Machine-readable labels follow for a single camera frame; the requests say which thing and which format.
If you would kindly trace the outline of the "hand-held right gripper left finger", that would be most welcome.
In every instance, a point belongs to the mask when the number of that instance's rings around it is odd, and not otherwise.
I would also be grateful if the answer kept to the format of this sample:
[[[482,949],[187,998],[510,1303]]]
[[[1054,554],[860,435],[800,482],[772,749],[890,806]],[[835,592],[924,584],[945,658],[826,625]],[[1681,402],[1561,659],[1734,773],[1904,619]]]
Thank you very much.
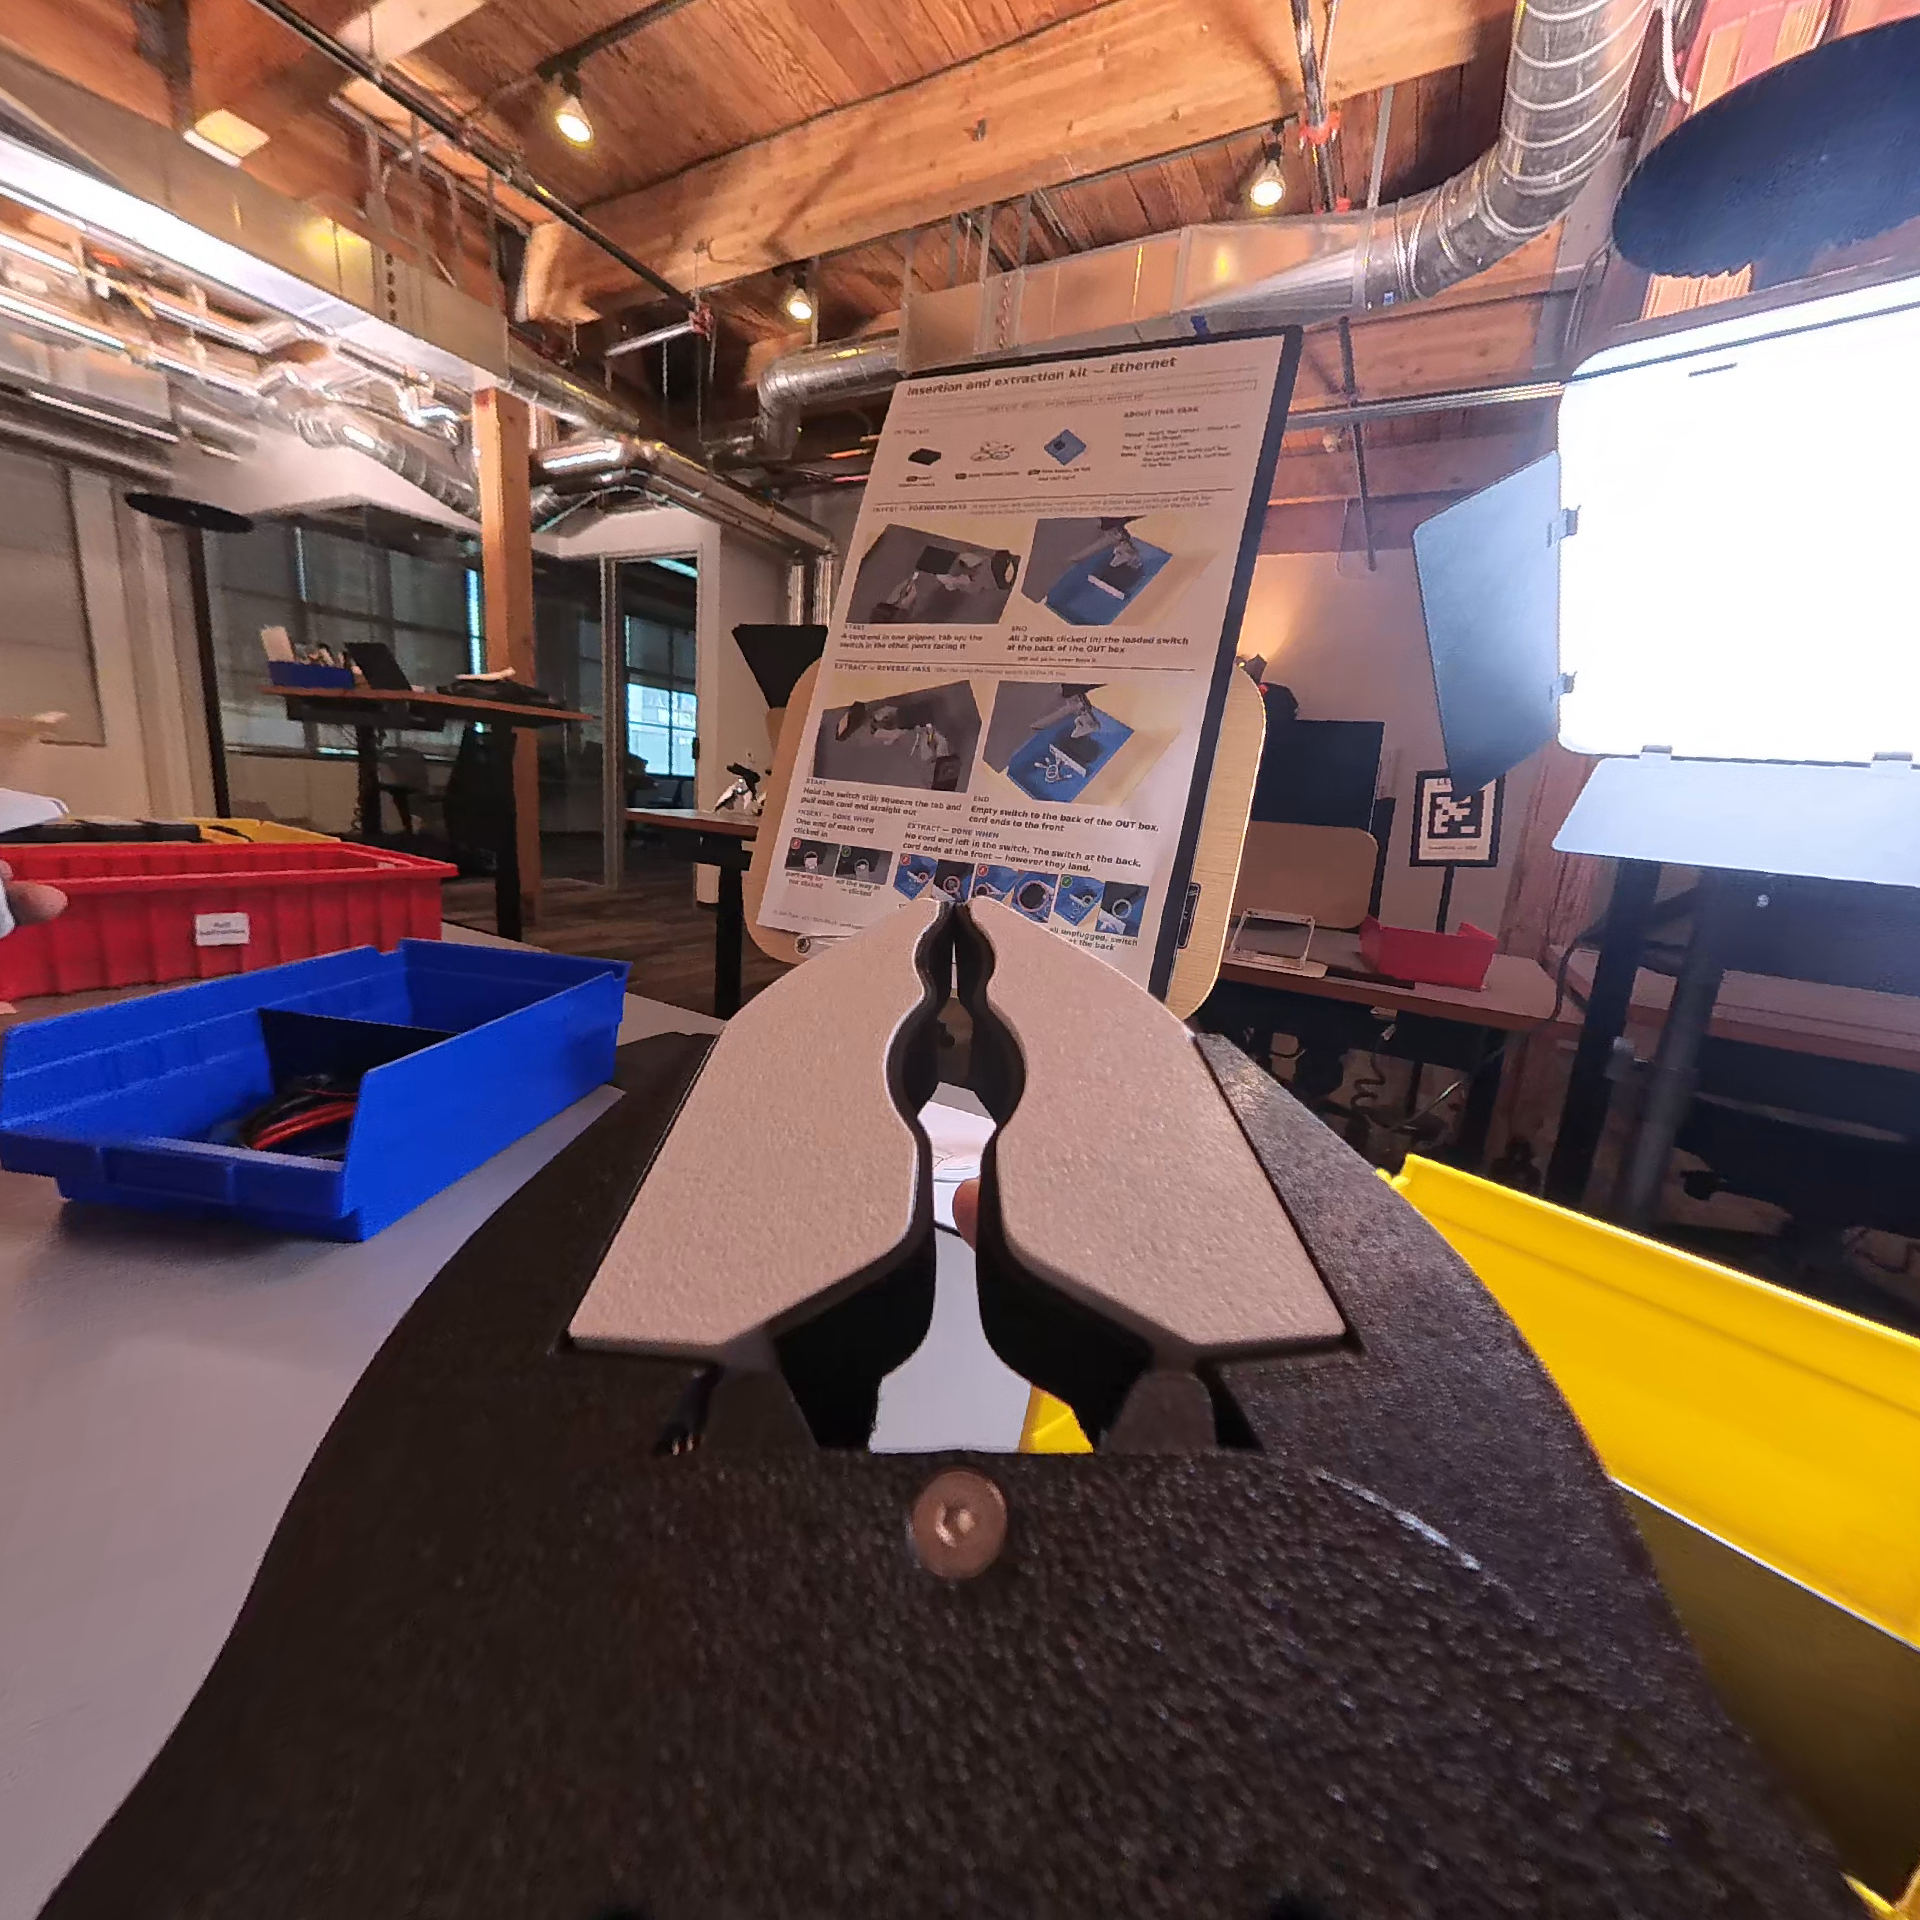
[[[868,1447],[938,1298],[932,1146],[952,909],[905,905],[714,1040],[568,1326],[579,1349],[776,1373]]]

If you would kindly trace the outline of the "black and white marker sign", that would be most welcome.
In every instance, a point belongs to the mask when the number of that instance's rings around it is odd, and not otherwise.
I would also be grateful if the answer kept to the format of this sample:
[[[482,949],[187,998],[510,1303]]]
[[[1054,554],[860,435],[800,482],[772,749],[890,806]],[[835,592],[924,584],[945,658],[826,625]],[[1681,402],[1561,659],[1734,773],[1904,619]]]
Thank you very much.
[[[1446,771],[1422,771],[1412,782],[1407,863],[1421,870],[1495,867],[1500,863],[1506,778],[1456,786]]]

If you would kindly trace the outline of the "bright studio light panel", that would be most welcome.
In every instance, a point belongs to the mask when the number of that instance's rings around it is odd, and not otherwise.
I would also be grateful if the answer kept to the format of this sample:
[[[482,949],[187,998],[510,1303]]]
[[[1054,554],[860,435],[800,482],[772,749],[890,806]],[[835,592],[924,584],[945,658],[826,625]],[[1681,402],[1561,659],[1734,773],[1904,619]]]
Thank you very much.
[[[1599,351],[1558,451],[1572,752],[1916,757],[1916,278]]]

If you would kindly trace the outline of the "black monitor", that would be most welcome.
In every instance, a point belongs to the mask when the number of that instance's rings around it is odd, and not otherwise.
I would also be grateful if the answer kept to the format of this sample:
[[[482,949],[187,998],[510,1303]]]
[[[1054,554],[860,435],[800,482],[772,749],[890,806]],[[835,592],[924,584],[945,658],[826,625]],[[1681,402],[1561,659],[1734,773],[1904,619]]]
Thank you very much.
[[[1370,828],[1382,723],[1269,719],[1249,817]]]

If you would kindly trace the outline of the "dark round lamp shade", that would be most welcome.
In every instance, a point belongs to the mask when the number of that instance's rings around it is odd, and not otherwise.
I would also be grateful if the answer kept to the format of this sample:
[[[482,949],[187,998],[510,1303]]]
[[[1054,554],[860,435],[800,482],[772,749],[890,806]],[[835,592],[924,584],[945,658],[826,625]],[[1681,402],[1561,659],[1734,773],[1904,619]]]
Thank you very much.
[[[1655,275],[1807,268],[1918,213],[1918,17],[1841,36],[1693,113],[1624,183],[1612,243]]]

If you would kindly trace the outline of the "standing desk with brown top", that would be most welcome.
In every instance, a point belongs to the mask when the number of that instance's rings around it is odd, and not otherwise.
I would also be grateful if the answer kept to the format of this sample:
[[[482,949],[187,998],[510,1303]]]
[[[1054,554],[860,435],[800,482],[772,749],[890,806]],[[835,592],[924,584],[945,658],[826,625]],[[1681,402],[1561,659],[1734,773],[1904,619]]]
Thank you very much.
[[[583,724],[590,714],[556,703],[473,698],[411,686],[266,683],[264,692],[279,698],[291,719],[297,719],[303,708],[339,708],[338,716],[328,716],[328,724],[352,731],[356,826],[359,840],[369,847],[384,843],[378,825],[378,733],[419,733],[452,723],[484,728],[480,786],[496,806],[496,832],[492,836],[495,931],[512,944],[520,942],[526,923],[539,918],[541,852],[536,758],[534,754],[520,754],[516,744],[510,743],[510,733]]]

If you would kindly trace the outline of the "desk with black legs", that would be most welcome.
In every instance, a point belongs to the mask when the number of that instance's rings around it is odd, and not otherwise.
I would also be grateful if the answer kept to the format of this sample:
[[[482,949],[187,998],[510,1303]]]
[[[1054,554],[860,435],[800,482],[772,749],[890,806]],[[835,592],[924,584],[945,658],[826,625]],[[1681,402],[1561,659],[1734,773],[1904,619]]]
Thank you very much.
[[[644,804],[628,806],[624,821],[666,834],[673,850],[686,861],[717,867],[712,1013],[717,1019],[733,1019],[742,998],[744,885],[758,818],[739,809]]]

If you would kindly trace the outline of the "small red bin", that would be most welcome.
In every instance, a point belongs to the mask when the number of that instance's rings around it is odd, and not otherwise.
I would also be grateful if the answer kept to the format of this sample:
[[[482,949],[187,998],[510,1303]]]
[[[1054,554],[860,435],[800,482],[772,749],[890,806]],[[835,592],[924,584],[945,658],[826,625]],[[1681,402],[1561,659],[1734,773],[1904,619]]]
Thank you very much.
[[[1366,972],[1408,983],[1448,990],[1483,990],[1497,954],[1497,936],[1474,923],[1459,931],[1434,931],[1363,918],[1358,958]]]

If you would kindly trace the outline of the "wooden support post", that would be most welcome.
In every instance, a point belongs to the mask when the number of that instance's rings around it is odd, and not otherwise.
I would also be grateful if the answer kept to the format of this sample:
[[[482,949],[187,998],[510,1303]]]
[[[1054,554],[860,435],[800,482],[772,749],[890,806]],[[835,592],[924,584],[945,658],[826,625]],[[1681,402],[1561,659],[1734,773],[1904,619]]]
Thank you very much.
[[[531,411],[499,387],[473,395],[473,449],[478,476],[484,661],[516,679],[536,677],[531,547]],[[538,749],[531,733],[513,733],[513,856],[502,870],[507,893],[496,911],[502,937],[520,939],[541,905]]]

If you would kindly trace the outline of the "blue plastic bin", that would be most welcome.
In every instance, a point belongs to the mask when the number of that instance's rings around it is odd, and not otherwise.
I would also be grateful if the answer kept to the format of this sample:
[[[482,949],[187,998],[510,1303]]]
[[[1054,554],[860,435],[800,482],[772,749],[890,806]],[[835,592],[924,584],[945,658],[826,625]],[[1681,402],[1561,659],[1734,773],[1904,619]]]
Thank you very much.
[[[70,1202],[377,1236],[612,1078],[628,968],[405,939],[12,1027],[1,1157]],[[274,1091],[260,1011],[448,1030],[370,1071],[339,1155],[251,1148]]]

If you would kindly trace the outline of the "wooden side table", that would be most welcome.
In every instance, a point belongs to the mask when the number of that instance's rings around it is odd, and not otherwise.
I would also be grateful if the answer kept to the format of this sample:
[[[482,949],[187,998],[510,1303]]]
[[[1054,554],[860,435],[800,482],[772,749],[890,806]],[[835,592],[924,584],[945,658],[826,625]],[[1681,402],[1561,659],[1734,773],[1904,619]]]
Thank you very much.
[[[1262,1069],[1290,1040],[1294,1096],[1357,1148],[1397,1159],[1436,1144],[1482,1173],[1501,1073],[1556,1007],[1548,972],[1495,954],[1478,988],[1387,977],[1363,968],[1353,931],[1316,934],[1313,954],[1325,973],[1224,959],[1192,1022]]]

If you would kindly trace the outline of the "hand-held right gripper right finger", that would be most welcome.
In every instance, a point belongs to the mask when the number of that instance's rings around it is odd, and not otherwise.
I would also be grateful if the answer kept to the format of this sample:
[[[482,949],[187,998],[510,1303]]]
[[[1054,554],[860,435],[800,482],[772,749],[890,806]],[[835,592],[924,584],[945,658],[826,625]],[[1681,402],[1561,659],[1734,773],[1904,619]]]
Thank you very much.
[[[1094,1447],[1239,1434],[1236,1360],[1347,1321],[1188,1023],[1003,903],[956,911],[975,1091],[975,1290],[996,1355]]]

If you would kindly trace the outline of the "grey light bottom flap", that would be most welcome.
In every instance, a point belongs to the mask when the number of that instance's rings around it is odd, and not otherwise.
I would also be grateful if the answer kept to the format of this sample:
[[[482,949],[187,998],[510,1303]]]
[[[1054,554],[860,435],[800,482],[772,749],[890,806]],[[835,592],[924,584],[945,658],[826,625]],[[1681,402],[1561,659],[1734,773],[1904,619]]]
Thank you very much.
[[[1616,757],[1553,836],[1566,852],[1872,885],[1918,885],[1907,761],[1791,764]]]

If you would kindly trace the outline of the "printed instruction sheet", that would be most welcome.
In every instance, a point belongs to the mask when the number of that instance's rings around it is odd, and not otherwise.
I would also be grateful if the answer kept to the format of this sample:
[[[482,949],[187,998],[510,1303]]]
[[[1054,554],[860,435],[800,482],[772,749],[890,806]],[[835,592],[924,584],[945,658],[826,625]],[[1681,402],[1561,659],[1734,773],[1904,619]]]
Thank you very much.
[[[1166,994],[1303,330],[899,384],[754,919],[996,899]]]

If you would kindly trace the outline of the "red plastic bin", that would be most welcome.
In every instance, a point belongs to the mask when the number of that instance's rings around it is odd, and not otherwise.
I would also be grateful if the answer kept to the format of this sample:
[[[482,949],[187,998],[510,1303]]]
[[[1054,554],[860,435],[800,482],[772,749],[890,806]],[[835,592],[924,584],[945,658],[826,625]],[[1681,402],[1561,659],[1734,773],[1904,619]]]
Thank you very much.
[[[4,848],[67,893],[61,919],[1,944],[1,998],[163,985],[437,939],[454,867],[391,848],[299,843],[77,843]]]

